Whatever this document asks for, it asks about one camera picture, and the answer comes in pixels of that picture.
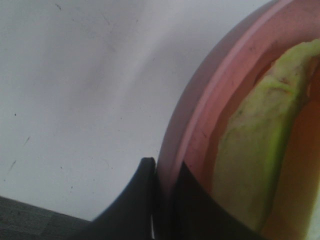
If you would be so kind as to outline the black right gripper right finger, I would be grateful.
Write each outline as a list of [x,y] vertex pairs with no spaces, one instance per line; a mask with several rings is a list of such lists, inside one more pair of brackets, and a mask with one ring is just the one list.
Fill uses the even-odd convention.
[[173,198],[173,240],[263,240],[220,207],[183,163]]

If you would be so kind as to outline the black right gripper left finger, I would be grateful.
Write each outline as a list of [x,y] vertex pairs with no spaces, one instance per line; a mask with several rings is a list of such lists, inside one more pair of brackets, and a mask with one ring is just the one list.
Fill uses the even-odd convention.
[[140,160],[128,185],[116,200],[71,240],[151,240],[156,162]]

